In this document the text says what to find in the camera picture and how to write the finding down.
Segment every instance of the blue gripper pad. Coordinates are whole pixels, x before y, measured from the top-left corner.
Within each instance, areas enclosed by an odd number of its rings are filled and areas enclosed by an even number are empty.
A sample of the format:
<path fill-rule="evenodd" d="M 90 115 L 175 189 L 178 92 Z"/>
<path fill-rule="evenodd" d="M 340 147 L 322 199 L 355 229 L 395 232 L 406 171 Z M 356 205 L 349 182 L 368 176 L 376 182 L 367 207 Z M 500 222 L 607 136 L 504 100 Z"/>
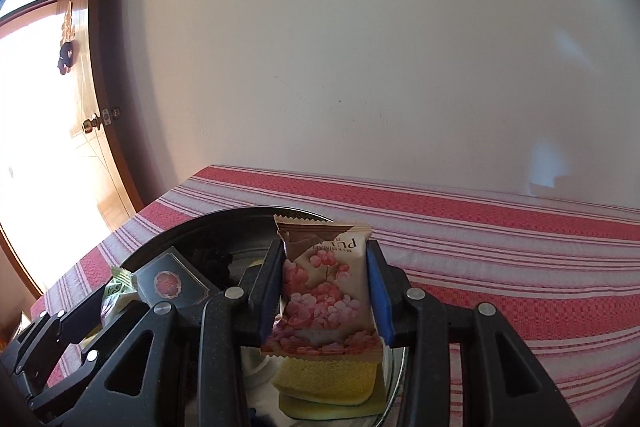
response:
<path fill-rule="evenodd" d="M 382 258 L 382 263 L 384 264 L 381 267 L 378 257 L 382 257 L 382 251 L 377 242 L 367 241 L 367 273 L 369 274 L 371 308 L 376 319 L 378 333 L 385 339 L 387 346 L 393 346 L 396 342 L 396 330 L 393 322 L 392 304 L 381 272 L 381 268 L 386 269 L 387 265 L 384 258 Z"/>
<path fill-rule="evenodd" d="M 271 334 L 273 319 L 279 311 L 284 259 L 285 253 L 282 241 L 272 241 L 255 283 L 256 285 L 264 285 L 263 297 L 260 300 L 260 323 L 258 327 L 260 345 L 264 344 Z"/>

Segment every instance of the metal screw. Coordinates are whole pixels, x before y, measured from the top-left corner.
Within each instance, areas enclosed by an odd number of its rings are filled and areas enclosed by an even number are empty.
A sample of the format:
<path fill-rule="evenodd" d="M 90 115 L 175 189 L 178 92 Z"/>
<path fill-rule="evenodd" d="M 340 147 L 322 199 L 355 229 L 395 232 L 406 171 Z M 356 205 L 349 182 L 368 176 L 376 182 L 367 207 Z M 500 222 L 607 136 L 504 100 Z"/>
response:
<path fill-rule="evenodd" d="M 426 293 L 422 288 L 409 288 L 406 291 L 406 296 L 409 297 L 412 301 L 421 301 L 424 299 Z"/>
<path fill-rule="evenodd" d="M 478 311 L 485 317 L 491 317 L 495 315 L 495 306 L 491 303 L 483 302 L 478 305 Z"/>
<path fill-rule="evenodd" d="M 240 286 L 231 286 L 225 291 L 225 297 L 227 299 L 239 299 L 244 295 L 244 290 Z"/>
<path fill-rule="evenodd" d="M 171 304 L 168 303 L 167 301 L 158 302 L 158 304 L 154 306 L 154 313 L 157 315 L 166 315 L 170 311 L 171 311 Z"/>

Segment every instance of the striped fabric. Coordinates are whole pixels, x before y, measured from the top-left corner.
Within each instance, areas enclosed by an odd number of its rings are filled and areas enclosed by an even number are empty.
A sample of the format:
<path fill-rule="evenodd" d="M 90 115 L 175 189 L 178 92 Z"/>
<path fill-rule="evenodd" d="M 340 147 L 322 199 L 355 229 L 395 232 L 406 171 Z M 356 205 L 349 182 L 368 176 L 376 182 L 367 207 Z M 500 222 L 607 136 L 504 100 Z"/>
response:
<path fill-rule="evenodd" d="M 71 309 L 163 230 L 254 204 L 370 223 L 414 285 L 454 305 L 496 304 L 583 426 L 604 425 L 640 373 L 640 212 L 511 194 L 210 166 L 112 233 L 31 313 Z M 459 359 L 453 347 L 452 425 L 462 411 Z M 78 366 L 70 346 L 50 382 Z"/>

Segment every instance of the wall decoration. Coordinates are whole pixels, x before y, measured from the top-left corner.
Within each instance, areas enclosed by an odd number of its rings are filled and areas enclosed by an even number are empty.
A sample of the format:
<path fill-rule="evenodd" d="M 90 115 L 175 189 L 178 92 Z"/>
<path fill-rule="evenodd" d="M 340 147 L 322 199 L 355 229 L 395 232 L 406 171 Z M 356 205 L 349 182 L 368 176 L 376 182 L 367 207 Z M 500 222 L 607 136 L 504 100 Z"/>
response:
<path fill-rule="evenodd" d="M 60 56 L 58 57 L 58 69 L 60 74 L 67 74 L 74 64 L 73 41 L 76 36 L 76 26 L 72 23 L 71 14 L 73 3 L 66 5 L 65 20 L 62 23 L 62 38 L 60 39 Z"/>

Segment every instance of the red round label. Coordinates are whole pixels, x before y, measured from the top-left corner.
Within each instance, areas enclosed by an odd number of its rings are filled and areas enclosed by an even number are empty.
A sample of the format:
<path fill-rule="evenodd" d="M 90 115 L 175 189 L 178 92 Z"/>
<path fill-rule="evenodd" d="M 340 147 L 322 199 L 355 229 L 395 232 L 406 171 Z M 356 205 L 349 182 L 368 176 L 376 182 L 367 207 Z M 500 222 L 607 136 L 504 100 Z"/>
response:
<path fill-rule="evenodd" d="M 164 299 L 174 299 L 182 291 L 182 282 L 174 272 L 158 272 L 154 278 L 154 289 Z"/>

